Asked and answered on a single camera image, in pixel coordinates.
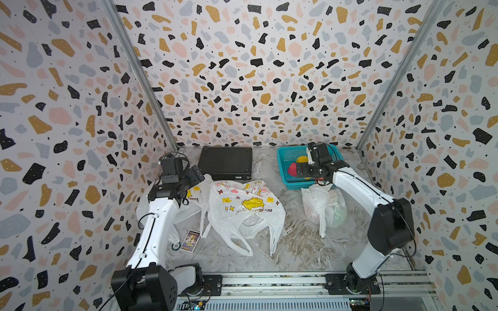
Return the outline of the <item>pink toy fruit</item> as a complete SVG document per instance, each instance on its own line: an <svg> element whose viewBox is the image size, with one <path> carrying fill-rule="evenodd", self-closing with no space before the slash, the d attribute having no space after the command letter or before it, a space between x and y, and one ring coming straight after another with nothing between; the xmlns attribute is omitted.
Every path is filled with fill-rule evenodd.
<svg viewBox="0 0 498 311"><path fill-rule="evenodd" d="M287 173L292 176L292 177L297 177L298 176L298 173L297 173L297 163L291 163L288 170L287 170Z"/></svg>

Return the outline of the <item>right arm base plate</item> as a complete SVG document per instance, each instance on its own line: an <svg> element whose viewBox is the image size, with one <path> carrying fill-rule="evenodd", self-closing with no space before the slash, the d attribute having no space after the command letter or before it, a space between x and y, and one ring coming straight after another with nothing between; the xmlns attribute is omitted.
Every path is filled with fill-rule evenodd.
<svg viewBox="0 0 498 311"><path fill-rule="evenodd" d="M325 289L329 295L380 294L381 289L375 276L362 279L354 273L330 273L325 275Z"/></svg>

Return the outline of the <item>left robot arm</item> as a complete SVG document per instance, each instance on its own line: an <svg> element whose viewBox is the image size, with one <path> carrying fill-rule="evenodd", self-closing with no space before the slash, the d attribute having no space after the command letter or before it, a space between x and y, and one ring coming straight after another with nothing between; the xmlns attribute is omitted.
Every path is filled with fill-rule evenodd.
<svg viewBox="0 0 498 311"><path fill-rule="evenodd" d="M205 180L200 169L182 153L160 158L162 171L141 202L147 213L140 240L124 269L111 279L120 310L174 310L179 295L190 297L204 290L198 264L166 265L166 249L174 220L189 205L188 191Z"/></svg>

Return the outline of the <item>yellow toy fruit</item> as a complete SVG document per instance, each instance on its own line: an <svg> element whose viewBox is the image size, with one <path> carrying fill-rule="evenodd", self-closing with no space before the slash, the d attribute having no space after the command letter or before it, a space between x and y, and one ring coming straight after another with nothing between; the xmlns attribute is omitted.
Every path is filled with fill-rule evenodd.
<svg viewBox="0 0 498 311"><path fill-rule="evenodd" d="M307 156L300 156L297 160L297 163L307 163L308 162L308 157Z"/></svg>

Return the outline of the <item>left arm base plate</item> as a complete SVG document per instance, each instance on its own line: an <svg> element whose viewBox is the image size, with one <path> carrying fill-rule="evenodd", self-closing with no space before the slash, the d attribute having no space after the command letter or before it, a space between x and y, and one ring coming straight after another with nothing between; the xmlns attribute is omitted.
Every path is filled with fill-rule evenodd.
<svg viewBox="0 0 498 311"><path fill-rule="evenodd" d="M177 284L179 297L219 297L222 292L223 276L221 274L208 274L201 278L197 277L192 286L183 290L180 290L180 283L177 282Z"/></svg>

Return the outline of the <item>white plastic bag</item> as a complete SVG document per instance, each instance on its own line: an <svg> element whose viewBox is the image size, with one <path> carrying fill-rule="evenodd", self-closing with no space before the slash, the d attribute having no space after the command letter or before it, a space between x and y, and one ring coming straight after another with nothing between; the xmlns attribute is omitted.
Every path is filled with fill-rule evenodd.
<svg viewBox="0 0 498 311"><path fill-rule="evenodd" d="M149 198L150 195L158 194L164 189L165 185L152 184L140 199L137 217L140 222L145 223L140 226L143 229L137 245L140 251L158 251L168 243L171 243L175 250L179 250L182 239L175 224L201 212L202 205L197 201L200 199L199 196L188 197L184 203L170 199L168 196L157 196L153 200Z"/></svg>
<svg viewBox="0 0 498 311"><path fill-rule="evenodd" d="M347 207L340 190L318 184L301 189L305 216L319 225L319 235L325 238L328 228L338 228L347 219Z"/></svg>
<svg viewBox="0 0 498 311"><path fill-rule="evenodd" d="M251 257L254 254L248 240L268 229L269 254L276 252L286 212L264 181L210 180L201 191L200 230L203 238L214 230L227 246Z"/></svg>

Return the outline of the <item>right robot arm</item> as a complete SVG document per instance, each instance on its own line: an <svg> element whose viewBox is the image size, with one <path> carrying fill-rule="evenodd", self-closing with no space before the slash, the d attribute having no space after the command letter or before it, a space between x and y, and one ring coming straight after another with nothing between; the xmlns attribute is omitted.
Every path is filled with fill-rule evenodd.
<svg viewBox="0 0 498 311"><path fill-rule="evenodd" d="M298 163L297 176L323 180L344 190L371 216L366 246L348 265L343 280L339 283L332 281L328 288L352 294L378 294L380 290L375 282L379 269L391 256L399 255L403 247L414 241L411 203L376 189L345 161L326 163L326 159L315 159L312 164Z"/></svg>

